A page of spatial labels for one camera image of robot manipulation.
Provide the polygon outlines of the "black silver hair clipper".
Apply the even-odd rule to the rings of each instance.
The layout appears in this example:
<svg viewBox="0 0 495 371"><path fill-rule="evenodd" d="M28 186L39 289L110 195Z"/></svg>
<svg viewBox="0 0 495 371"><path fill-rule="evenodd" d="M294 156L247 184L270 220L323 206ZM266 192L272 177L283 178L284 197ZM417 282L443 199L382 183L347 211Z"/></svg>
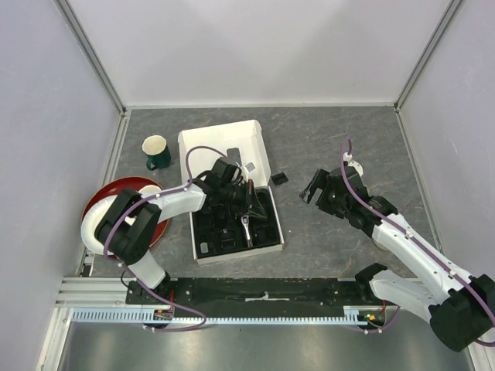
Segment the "black silver hair clipper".
<svg viewBox="0 0 495 371"><path fill-rule="evenodd" d="M252 239L252 235L251 235L251 232L249 229L249 227L250 227L249 216L242 216L240 218L240 221L241 221L241 225L243 226L243 231L244 231L244 236L245 236L245 239L247 242L247 246L253 247L253 239Z"/></svg>

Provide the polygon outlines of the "black comb guard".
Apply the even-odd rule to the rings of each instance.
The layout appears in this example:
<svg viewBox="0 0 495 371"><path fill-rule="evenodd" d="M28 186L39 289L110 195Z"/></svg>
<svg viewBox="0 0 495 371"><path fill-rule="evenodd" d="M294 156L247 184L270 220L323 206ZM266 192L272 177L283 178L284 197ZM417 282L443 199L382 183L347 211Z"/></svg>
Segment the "black comb guard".
<svg viewBox="0 0 495 371"><path fill-rule="evenodd" d="M271 181L275 186L280 186L288 182L288 176L284 172L279 172L271 176Z"/></svg>
<svg viewBox="0 0 495 371"><path fill-rule="evenodd" d="M276 229L270 226L265 226L257 229L255 232L255 236L257 239L257 243L259 244L263 244L263 243L273 244L274 240L277 237L277 233L276 233Z"/></svg>
<svg viewBox="0 0 495 371"><path fill-rule="evenodd" d="M269 220L271 218L272 204L261 203L252 206L252 217L260 220Z"/></svg>
<svg viewBox="0 0 495 371"><path fill-rule="evenodd" d="M237 241L234 237L225 236L220 238L220 249L222 251L232 251L237 247Z"/></svg>

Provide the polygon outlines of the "white cardboard box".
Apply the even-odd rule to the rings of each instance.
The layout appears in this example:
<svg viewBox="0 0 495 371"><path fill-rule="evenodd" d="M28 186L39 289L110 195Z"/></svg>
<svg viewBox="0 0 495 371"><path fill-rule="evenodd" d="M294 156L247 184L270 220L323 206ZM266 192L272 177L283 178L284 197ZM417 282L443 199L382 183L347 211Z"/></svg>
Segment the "white cardboard box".
<svg viewBox="0 0 495 371"><path fill-rule="evenodd" d="M178 144L182 180L191 180L207 195L189 215L195 261L208 264L282 250L260 123L181 131Z"/></svg>

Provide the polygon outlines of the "small white oil bottle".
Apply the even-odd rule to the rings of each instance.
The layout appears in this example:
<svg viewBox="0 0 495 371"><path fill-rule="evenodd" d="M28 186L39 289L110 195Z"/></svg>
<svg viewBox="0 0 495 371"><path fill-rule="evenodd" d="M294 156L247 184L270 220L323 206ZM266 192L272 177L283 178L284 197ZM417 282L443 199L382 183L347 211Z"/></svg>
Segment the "small white oil bottle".
<svg viewBox="0 0 495 371"><path fill-rule="evenodd" d="M208 249L208 243L206 243L206 242L201 243L200 244L200 251L201 251L202 254L207 253L209 251L209 249Z"/></svg>

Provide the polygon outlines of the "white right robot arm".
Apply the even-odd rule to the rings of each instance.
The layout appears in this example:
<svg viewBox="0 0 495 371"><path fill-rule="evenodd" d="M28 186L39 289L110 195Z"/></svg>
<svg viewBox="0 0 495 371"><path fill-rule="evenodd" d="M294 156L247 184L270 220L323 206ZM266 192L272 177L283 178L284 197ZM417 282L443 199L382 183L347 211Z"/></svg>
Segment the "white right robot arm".
<svg viewBox="0 0 495 371"><path fill-rule="evenodd" d="M354 294L363 304L393 303L429 323L437 338L460 352L472 343L493 346L482 336L494 328L494 281L473 276L418 235L398 209L382 196L370 196L351 166L316 171L300 193L324 213L347 220L380 248L393 253L420 280L414 283L374 263L356 274Z"/></svg>

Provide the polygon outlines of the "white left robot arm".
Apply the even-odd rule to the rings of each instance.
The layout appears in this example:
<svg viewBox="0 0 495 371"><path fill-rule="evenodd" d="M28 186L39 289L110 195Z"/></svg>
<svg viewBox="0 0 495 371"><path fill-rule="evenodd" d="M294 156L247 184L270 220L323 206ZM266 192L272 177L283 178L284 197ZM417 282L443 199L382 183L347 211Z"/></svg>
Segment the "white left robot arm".
<svg viewBox="0 0 495 371"><path fill-rule="evenodd" d="M143 285L142 293L153 304L169 297L169 274L149 251L159 223L174 216L195 213L208 203L230 204L243 216L254 209L254 182L245 180L241 169L225 157L211 170L178 187L148 196L133 189L122 190L94 229L103 255L115 255Z"/></svg>

